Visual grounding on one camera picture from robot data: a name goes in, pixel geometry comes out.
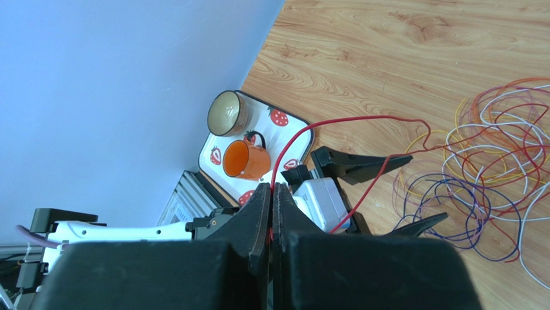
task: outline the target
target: bowl rim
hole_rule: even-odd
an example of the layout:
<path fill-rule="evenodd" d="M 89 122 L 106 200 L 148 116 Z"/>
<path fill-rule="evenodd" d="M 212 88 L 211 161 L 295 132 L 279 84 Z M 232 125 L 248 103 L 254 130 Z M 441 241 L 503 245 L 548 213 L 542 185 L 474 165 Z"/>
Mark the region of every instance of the bowl rim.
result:
<path fill-rule="evenodd" d="M 224 132 L 223 134 L 216 134 L 215 132 L 212 131 L 211 127 L 210 127 L 210 122 L 209 122 L 209 119 L 210 119 L 210 112 L 212 111 L 212 107 L 214 106 L 214 103 L 216 102 L 216 100 L 223 94 L 225 94 L 226 92 L 231 92 L 233 93 L 235 96 L 237 96 L 237 100 L 239 101 L 239 111 L 237 113 L 237 119 L 235 119 L 235 122 L 233 123 L 233 125 L 231 125 L 231 128 Z M 235 128 L 235 126 L 237 125 L 238 123 L 238 120 L 239 120 L 239 117 L 241 116 L 241 105 L 242 105 L 242 101 L 243 101 L 243 98 L 241 98 L 241 96 L 239 96 L 239 94 L 237 94 L 237 92 L 233 91 L 233 90 L 224 90 L 223 92 L 219 93 L 219 95 L 216 96 L 216 98 L 214 98 L 214 100 L 212 101 L 212 104 L 210 104 L 210 108 L 208 109 L 208 116 L 207 116 L 207 125 L 208 125 L 208 130 L 215 136 L 218 136 L 218 137 L 222 137 L 226 134 L 228 134 L 229 132 L 231 132 L 233 130 L 233 128 Z"/>

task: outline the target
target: white wire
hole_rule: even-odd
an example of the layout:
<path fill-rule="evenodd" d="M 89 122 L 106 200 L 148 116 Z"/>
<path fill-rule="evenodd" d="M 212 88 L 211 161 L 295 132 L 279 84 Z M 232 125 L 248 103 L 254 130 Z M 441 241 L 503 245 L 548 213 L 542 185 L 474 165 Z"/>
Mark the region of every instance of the white wire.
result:
<path fill-rule="evenodd" d="M 453 135 L 453 132 L 454 132 L 454 131 L 457 131 L 457 130 L 460 129 L 460 128 L 464 128 L 464 127 L 482 127 L 482 128 L 488 128 L 488 129 L 498 130 L 495 126 L 496 126 L 496 125 L 490 125 L 490 126 L 489 126 L 489 125 L 481 125 L 481 124 L 465 124 L 465 125 L 460 125 L 458 128 L 455 128 L 455 129 L 451 130 L 451 131 L 447 134 L 447 137 L 446 137 L 446 139 L 445 139 L 445 144 L 450 145 L 450 143 L 449 143 L 449 138 Z M 536 135 L 537 135 L 537 137 L 539 138 L 540 145 L 544 145 L 544 141 L 540 138 L 540 136 L 539 136 L 538 134 L 536 134 Z M 477 147 L 482 147 L 482 146 L 481 146 L 481 145 L 475 145 L 475 146 L 471 147 L 470 149 L 475 149 L 475 148 L 477 148 Z M 504 152 L 510 153 L 510 150 L 507 150 L 507 149 L 505 149 L 505 148 L 501 148 L 500 150 L 502 150 L 502 151 L 504 151 Z M 537 160 L 538 157 L 540 157 L 540 155 L 542 155 L 542 154 L 543 154 L 543 151 L 542 151 L 542 147 L 541 147 L 541 150 L 539 151 L 539 153 L 538 153 L 534 158 L 532 158 L 533 161 Z M 523 166 L 525 166 L 525 165 L 531 163 L 530 161 L 526 161 L 525 163 L 520 163 L 519 160 L 517 159 L 517 157 L 516 157 L 513 153 L 512 153 L 511 155 L 516 159 L 516 162 L 518 162 L 518 166 L 523 167 Z M 453 154 L 452 154 L 450 157 L 451 157 L 451 158 L 454 158 L 454 160 L 455 160 L 455 162 L 456 162 L 457 165 L 459 165 L 459 166 L 461 165 L 460 162 L 458 161 L 458 159 L 456 158 L 456 155 L 454 154 L 454 151 L 453 151 Z M 513 171 L 515 171 L 515 170 L 516 170 L 516 168 L 510 169 L 510 170 L 506 171 L 505 173 L 503 173 L 503 174 L 497 176 L 497 178 L 501 178 L 502 176 L 505 176 L 506 174 L 508 174 L 508 173 L 510 173 L 510 172 L 513 172 Z M 465 171 L 465 173 L 466 173 L 466 175 L 468 175 L 468 177 L 470 177 L 470 179 L 472 179 L 472 180 L 474 179 L 474 176 L 472 176 L 471 174 L 469 174 L 469 173 L 466 172 L 466 171 Z"/>
<path fill-rule="evenodd" d="M 27 262 L 27 258 L 28 258 L 28 255 L 30 254 L 30 251 L 32 250 L 31 246 L 30 246 L 30 242 L 27 242 L 26 243 L 26 253 L 25 253 L 25 256 L 23 257 L 23 261 L 26 263 Z"/>
<path fill-rule="evenodd" d="M 533 87 L 534 89 L 541 89 L 541 88 L 546 88 L 546 87 L 550 87 L 550 85 L 543 85 L 543 86 L 539 86 L 539 87 Z M 467 149 L 464 149 L 464 150 L 460 150 L 458 152 L 453 152 L 453 154 L 451 156 L 449 156 L 443 163 L 442 165 L 442 172 L 443 172 L 443 175 L 444 174 L 444 170 L 445 170 L 445 166 L 447 165 L 447 162 L 453 158 L 455 160 L 455 162 L 460 166 L 460 162 L 458 161 L 458 159 L 456 158 L 456 155 L 459 154 L 459 153 L 462 153 L 462 152 L 465 152 L 467 150 L 471 150 L 471 149 L 478 149 L 478 148 L 494 148 L 494 149 L 500 149 L 500 150 L 503 150 L 504 152 L 507 152 L 509 153 L 510 155 L 512 155 L 512 157 L 516 160 L 516 162 L 518 163 L 518 167 L 520 168 L 520 170 L 523 172 L 523 174 L 525 175 L 525 187 L 524 187 L 524 194 L 527 192 L 527 188 L 528 188 L 528 185 L 529 185 L 529 178 L 527 177 L 526 175 L 526 172 L 524 170 L 524 165 L 527 165 L 528 163 L 532 163 L 534 162 L 536 159 L 538 159 L 538 157 L 544 153 L 544 149 L 543 149 L 543 145 L 544 145 L 544 138 L 546 138 L 546 140 L 550 141 L 550 137 L 544 132 L 544 130 L 542 130 L 539 126 L 537 126 L 536 124 L 533 124 L 533 123 L 530 123 L 522 118 L 519 118 L 518 116 L 515 116 L 514 114 L 511 114 L 511 113 L 501 113 L 501 112 L 495 112 L 493 111 L 493 114 L 503 114 L 503 115 L 506 115 L 506 116 L 509 116 L 509 117 L 512 117 L 512 118 L 516 118 L 518 121 L 513 121 L 513 122 L 507 122 L 507 123 L 489 123 L 488 121 L 486 121 L 484 118 L 483 118 L 483 114 L 485 113 L 485 111 L 487 110 L 487 108 L 492 105 L 495 101 L 497 101 L 498 99 L 504 97 L 504 96 L 508 96 L 510 94 L 516 94 L 518 92 L 525 92 L 525 91 L 528 91 L 528 90 L 531 90 L 532 88 L 526 88 L 526 89 L 519 89 L 519 90 L 514 90 L 514 91 L 511 91 L 511 92 L 507 92 L 505 94 L 501 94 L 499 96 L 497 96 L 496 98 L 493 98 L 492 100 L 490 100 L 490 102 L 488 102 L 488 104 L 486 104 L 486 106 L 481 110 L 480 112 L 480 119 L 482 120 L 482 122 L 484 123 L 484 125 L 481 125 L 481 124 L 465 124 L 465 125 L 461 125 L 459 126 L 458 128 L 455 128 L 453 130 L 451 130 L 446 139 L 445 139 L 445 142 L 447 145 L 449 145 L 449 138 L 451 137 L 452 133 L 454 131 L 458 131 L 458 129 L 460 128 L 464 128 L 464 127 L 484 127 L 484 128 L 490 128 L 490 129 L 496 129 L 495 126 L 499 126 L 500 130 L 502 130 L 502 126 L 507 126 L 507 125 L 526 125 L 528 127 L 531 127 L 535 136 L 538 138 L 538 141 L 540 144 L 538 145 L 541 145 L 540 147 L 540 151 L 539 153 L 535 156 L 535 158 L 532 158 L 531 161 L 527 161 L 525 163 L 520 163 L 520 160 L 513 154 L 511 153 L 510 150 L 506 150 L 504 148 L 500 148 L 500 147 L 496 147 L 494 145 L 476 145 L 476 146 L 472 146 L 472 147 L 469 147 Z M 513 138 L 513 139 L 516 139 L 518 141 L 521 141 L 523 143 L 525 143 L 526 145 L 537 145 L 536 143 L 533 143 L 533 142 L 528 142 L 528 141 L 524 141 L 522 138 L 519 138 L 519 137 L 516 137 L 515 135 L 513 134 L 510 134 L 509 132 L 506 132 L 506 131 L 502 131 L 503 133 L 507 134 L 509 137 Z M 474 184 L 477 184 L 478 183 L 478 179 L 481 175 L 481 172 L 483 171 L 484 167 L 482 167 L 480 169 L 480 171 L 478 172 L 478 175 L 477 177 L 475 178 L 475 181 L 473 182 Z M 513 169 L 509 169 L 508 171 L 504 172 L 503 174 L 497 176 L 497 178 L 501 178 L 502 176 L 505 176 L 506 174 L 512 172 L 512 171 L 515 171 L 516 168 L 513 168 Z M 470 179 L 474 179 L 468 172 L 465 172 L 468 177 L 470 177 Z M 456 195 L 456 193 L 454 193 L 451 189 L 450 189 L 450 186 L 448 183 L 446 183 L 446 186 L 447 186 L 447 189 L 449 190 L 449 192 L 451 192 L 453 194 L 453 196 L 455 196 L 457 199 L 459 199 L 461 202 L 463 202 L 464 204 L 470 206 L 470 207 L 474 207 L 473 203 L 467 203 L 466 201 L 464 201 L 463 199 L 461 199 L 460 197 L 458 197 Z M 531 209 L 533 208 L 533 206 L 535 205 L 535 203 L 540 199 L 542 193 L 547 189 L 547 187 L 550 186 L 550 183 L 546 183 L 544 186 L 540 187 L 539 189 L 533 191 L 528 197 L 526 197 L 527 199 L 530 198 L 531 196 L 534 196 L 536 194 L 536 197 L 533 199 L 533 201 L 529 204 L 527 210 L 525 211 L 525 214 L 523 216 L 523 218 L 521 220 L 514 220 L 514 219 L 509 219 L 509 218 L 501 218 L 499 216 L 495 216 L 493 214 L 490 215 L 490 217 L 492 218 L 495 218 L 497 220 L 502 220 L 502 221 L 507 221 L 507 222 L 520 222 L 520 232 L 519 232 L 519 238 L 518 238 L 518 250 L 519 250 L 519 259 L 520 259 L 520 263 L 522 265 L 522 267 L 524 268 L 524 270 L 526 271 L 526 273 L 535 281 L 537 281 L 540 285 L 542 285 L 543 287 L 545 287 L 546 289 L 550 290 L 550 286 L 548 286 L 547 284 L 543 283 L 543 281 L 541 281 L 541 279 L 537 278 L 528 268 L 527 266 L 525 265 L 525 262 L 524 262 L 524 259 L 523 259 L 523 250 L 522 250 L 522 244 L 523 244 L 523 237 L 524 237 L 524 231 L 525 231 L 525 225 L 527 222 L 535 222 L 535 221 L 542 221 L 542 220 L 550 220 L 550 217 L 543 217 L 543 218 L 528 218 L 529 216 L 529 213 L 531 212 Z M 503 205 L 503 206 L 499 206 L 499 207 L 491 207 L 492 209 L 501 209 L 501 208 L 504 208 L 504 207 L 509 207 L 509 206 L 512 206 L 511 203 L 508 203 L 507 205 Z"/>
<path fill-rule="evenodd" d="M 531 212 L 531 208 L 535 205 L 535 203 L 538 201 L 538 199 L 540 198 L 540 196 L 542 195 L 542 193 L 544 192 L 544 189 L 546 189 L 546 187 L 548 187 L 548 185 L 550 185 L 550 183 L 547 183 L 545 184 L 542 188 L 543 190 L 540 191 L 538 193 L 538 195 L 536 196 L 536 198 L 531 202 L 531 204 L 528 206 L 526 212 L 525 212 L 525 215 L 524 215 L 524 221 L 521 223 L 521 227 L 520 227 L 520 237 L 519 237 L 519 240 L 518 240 L 518 250 L 520 251 L 520 263 L 522 264 L 522 267 L 525 269 L 525 271 L 528 273 L 529 276 L 531 276 L 531 278 L 533 278 L 535 281 L 537 281 L 540 285 L 544 286 L 546 289 L 550 289 L 550 287 L 546 284 L 544 284 L 541 279 L 537 278 L 534 276 L 533 273 L 531 273 L 529 271 L 529 269 L 527 268 L 527 266 L 525 266 L 525 263 L 524 263 L 524 255 L 523 255 L 523 250 L 522 250 L 522 242 L 523 242 L 523 238 L 524 238 L 524 229 L 525 229 L 525 222 L 527 222 L 527 217 L 529 216 L 529 212 Z"/>
<path fill-rule="evenodd" d="M 481 176 L 482 172 L 483 172 L 483 169 L 485 169 L 485 166 L 482 166 L 478 172 L 478 175 L 476 176 L 476 182 L 478 181 L 479 177 Z M 475 197 L 474 195 L 476 194 L 476 188 L 472 188 L 472 197 Z M 480 208 L 480 205 L 478 203 L 475 204 L 475 206 L 473 206 L 474 208 L 478 209 L 478 211 L 482 212 L 481 208 Z M 481 229 L 480 231 L 478 232 L 478 234 L 481 234 L 483 230 L 483 225 L 481 225 Z"/>

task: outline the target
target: bundle of wires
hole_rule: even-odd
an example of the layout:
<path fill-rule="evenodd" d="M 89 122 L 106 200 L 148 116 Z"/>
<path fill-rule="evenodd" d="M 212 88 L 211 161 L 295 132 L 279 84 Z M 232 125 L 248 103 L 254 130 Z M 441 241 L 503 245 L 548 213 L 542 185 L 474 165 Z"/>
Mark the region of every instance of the bundle of wires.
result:
<path fill-rule="evenodd" d="M 407 170 L 411 170 L 409 164 L 397 174 L 393 202 L 396 212 L 402 218 L 395 228 L 405 222 L 421 220 L 434 210 L 451 213 L 450 222 L 454 223 L 454 227 L 441 225 L 446 231 L 431 229 L 427 234 L 446 240 L 459 249 L 472 249 L 492 262 L 519 260 L 529 276 L 550 289 L 525 266 L 522 255 L 525 223 L 549 219 L 545 216 L 529 216 L 533 206 L 548 195 L 545 193 L 548 170 L 544 165 L 550 156 L 546 154 L 550 137 L 543 129 L 542 122 L 548 110 L 545 102 L 550 92 L 546 88 L 550 85 L 526 86 L 526 83 L 542 81 L 550 83 L 550 79 L 542 77 L 522 79 L 482 92 L 470 105 L 463 101 L 456 110 L 455 128 L 449 132 L 432 131 L 422 119 L 388 115 L 356 116 L 313 123 L 290 139 L 275 161 L 273 170 L 278 170 L 282 157 L 301 134 L 319 126 L 376 119 L 422 123 L 427 132 L 414 140 L 405 152 L 386 158 L 380 172 L 357 204 L 331 233 L 337 231 L 357 211 L 391 158 L 427 152 L 432 154 L 432 151 L 439 150 L 443 153 L 442 160 L 429 161 L 435 171 L 406 176 Z M 430 136 L 441 132 L 445 134 L 445 143 L 428 147 Z M 422 148 L 411 150 L 421 140 Z M 413 161 L 413 165 L 417 164 L 426 167 L 426 161 Z M 276 174 L 273 174 L 272 194 L 275 178 Z M 513 236 L 508 233 L 510 225 L 517 227 Z M 489 227 L 494 227 L 494 231 L 504 235 L 505 240 L 495 239 L 494 231 Z M 488 233 L 492 234 L 490 238 L 485 237 Z M 495 252 L 493 245 L 496 243 L 506 247 L 509 242 L 510 249 L 494 257 L 481 249 L 485 240 L 491 243 L 488 250 L 491 254 Z"/>

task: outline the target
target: tray rim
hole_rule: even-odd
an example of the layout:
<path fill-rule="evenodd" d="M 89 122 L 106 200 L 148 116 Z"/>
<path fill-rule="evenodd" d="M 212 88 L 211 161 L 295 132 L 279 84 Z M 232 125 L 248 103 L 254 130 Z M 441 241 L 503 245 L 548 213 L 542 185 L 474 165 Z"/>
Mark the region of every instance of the tray rim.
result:
<path fill-rule="evenodd" d="M 257 97 L 254 97 L 254 96 L 252 96 L 252 95 L 250 95 L 250 94 L 248 94 L 248 93 L 246 93 L 246 92 L 244 92 L 244 91 L 242 91 L 242 90 L 233 90 L 233 91 L 236 92 L 236 93 L 243 94 L 243 95 L 249 97 L 250 99 L 253 99 L 253 100 L 256 100 L 256 101 L 258 101 L 258 102 L 260 102 L 260 103 L 263 103 L 264 105 L 266 105 L 266 106 L 268 106 L 268 107 L 272 107 L 272 108 L 277 109 L 277 110 L 279 110 L 279 111 L 281 111 L 281 112 L 284 112 L 286 115 L 290 115 L 290 116 L 292 116 L 293 118 L 296 118 L 296 119 L 298 119 L 299 121 L 304 122 L 306 125 L 311 125 L 311 123 L 308 122 L 308 121 L 306 121 L 305 119 L 303 119 L 303 118 L 301 118 L 301 117 L 299 117 L 299 116 L 296 116 L 296 115 L 294 115 L 294 114 L 292 114 L 292 113 L 289 113 L 289 112 L 287 112 L 286 110 L 283 110 L 282 108 L 279 108 L 279 107 L 277 107 L 277 106 L 275 106 L 275 105 L 272 105 L 272 104 L 270 104 L 270 103 L 267 103 L 267 102 L 263 101 L 262 99 L 257 98 Z M 307 147 L 305 148 L 305 152 L 303 153 L 303 156 L 302 156 L 302 158 L 300 159 L 300 161 L 303 161 L 303 160 L 307 157 L 307 155 L 309 154 L 309 151 L 311 150 L 311 146 L 313 145 L 313 140 L 315 139 L 315 130 L 310 129 L 309 132 L 311 133 L 311 135 L 310 135 L 310 137 L 309 137 L 309 143 L 307 144 Z M 209 131 L 208 136 L 207 136 L 205 142 L 203 143 L 203 146 L 201 147 L 201 152 L 202 152 L 202 150 L 205 148 L 205 145 L 206 145 L 206 143 L 208 142 L 208 137 L 209 137 L 211 134 L 212 134 L 212 133 Z M 214 183 L 219 189 L 221 189 L 221 190 L 225 193 L 226 196 L 228 196 L 228 197 L 231 198 L 234 202 L 236 202 L 237 204 L 239 204 L 239 202 L 237 201 L 237 199 L 233 198 L 233 196 L 231 196 L 222 186 L 220 186 L 220 185 L 214 180 L 214 178 L 213 178 L 210 174 L 208 174 L 206 171 L 204 171 L 204 170 L 202 169 L 202 167 L 201 167 L 201 156 L 200 156 L 200 154 L 199 154 L 199 157 L 197 158 L 197 161 L 198 161 L 199 170 L 201 170 L 206 176 L 208 176 L 208 177 L 210 178 L 209 181 L 211 181 L 211 182 Z"/>

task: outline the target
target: white wall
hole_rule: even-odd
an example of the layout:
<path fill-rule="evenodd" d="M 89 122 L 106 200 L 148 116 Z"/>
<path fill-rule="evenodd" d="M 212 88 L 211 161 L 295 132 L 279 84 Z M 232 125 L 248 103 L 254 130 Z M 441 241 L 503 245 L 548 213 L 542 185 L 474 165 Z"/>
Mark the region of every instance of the white wall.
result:
<path fill-rule="evenodd" d="M 38 207 L 155 225 L 283 2 L 0 1 L 0 243 Z"/>

